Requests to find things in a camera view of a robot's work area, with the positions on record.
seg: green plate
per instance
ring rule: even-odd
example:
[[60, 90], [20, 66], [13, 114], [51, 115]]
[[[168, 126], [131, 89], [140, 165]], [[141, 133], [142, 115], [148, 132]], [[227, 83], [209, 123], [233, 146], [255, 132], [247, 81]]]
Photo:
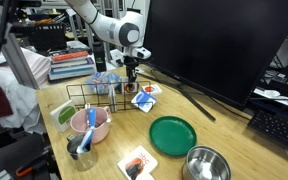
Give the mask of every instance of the green plate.
[[158, 150], [171, 156], [186, 155], [197, 141], [193, 127], [174, 116], [156, 119], [150, 127], [150, 138]]

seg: monitor screen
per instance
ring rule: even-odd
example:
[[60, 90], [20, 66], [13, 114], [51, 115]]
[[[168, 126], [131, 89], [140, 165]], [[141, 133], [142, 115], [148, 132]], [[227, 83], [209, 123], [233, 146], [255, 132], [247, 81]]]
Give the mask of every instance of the monitor screen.
[[288, 0], [152, 0], [151, 65], [243, 109], [288, 34]]

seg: pink mug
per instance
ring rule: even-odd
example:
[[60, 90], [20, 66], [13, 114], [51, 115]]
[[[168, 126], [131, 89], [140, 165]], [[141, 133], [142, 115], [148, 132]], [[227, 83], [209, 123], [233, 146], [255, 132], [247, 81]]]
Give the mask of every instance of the pink mug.
[[[99, 126], [95, 126], [93, 129], [93, 137], [92, 143], [98, 143], [102, 141], [109, 131], [109, 123], [111, 122], [111, 114], [109, 111], [109, 107], [92, 107], [96, 111], [96, 124]], [[85, 109], [82, 109], [74, 114], [71, 119], [71, 127], [77, 134], [85, 134], [88, 131], [88, 124], [85, 114]]]

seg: wooden tabletop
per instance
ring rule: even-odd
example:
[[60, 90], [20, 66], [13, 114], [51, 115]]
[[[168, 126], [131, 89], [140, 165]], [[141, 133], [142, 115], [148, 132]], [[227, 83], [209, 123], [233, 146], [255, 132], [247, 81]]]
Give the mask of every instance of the wooden tabletop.
[[[113, 72], [125, 76], [125, 68], [118, 68]], [[159, 85], [163, 93], [155, 96], [157, 103], [148, 113], [138, 109], [112, 113], [109, 134], [103, 141], [95, 144], [98, 152], [96, 165], [90, 170], [79, 172], [74, 169], [71, 157], [66, 151], [66, 137], [74, 134], [74, 131], [69, 128], [65, 132], [58, 132], [49, 113], [69, 100], [67, 85], [81, 84], [85, 80], [86, 77], [75, 79], [38, 90], [36, 93], [63, 180], [126, 179], [117, 163], [139, 145], [158, 161], [158, 166], [151, 173], [156, 180], [182, 179], [185, 156], [165, 155], [156, 150], [150, 142], [150, 126], [162, 116], [176, 116], [186, 120], [197, 134], [197, 145], [216, 149], [226, 158], [232, 179], [288, 179], [288, 156], [282, 145], [249, 128], [247, 119], [227, 111], [209, 97], [192, 94], [193, 98], [216, 118], [215, 122], [209, 120], [177, 90], [161, 84]], [[240, 111], [234, 111], [250, 118]]]

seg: stainless steel bowl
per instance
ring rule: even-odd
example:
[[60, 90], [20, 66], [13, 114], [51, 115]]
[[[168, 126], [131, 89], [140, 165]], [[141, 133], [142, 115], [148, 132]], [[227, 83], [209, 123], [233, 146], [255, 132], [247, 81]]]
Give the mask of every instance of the stainless steel bowl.
[[207, 146], [189, 150], [183, 166], [184, 180], [230, 180], [231, 170], [225, 158]]

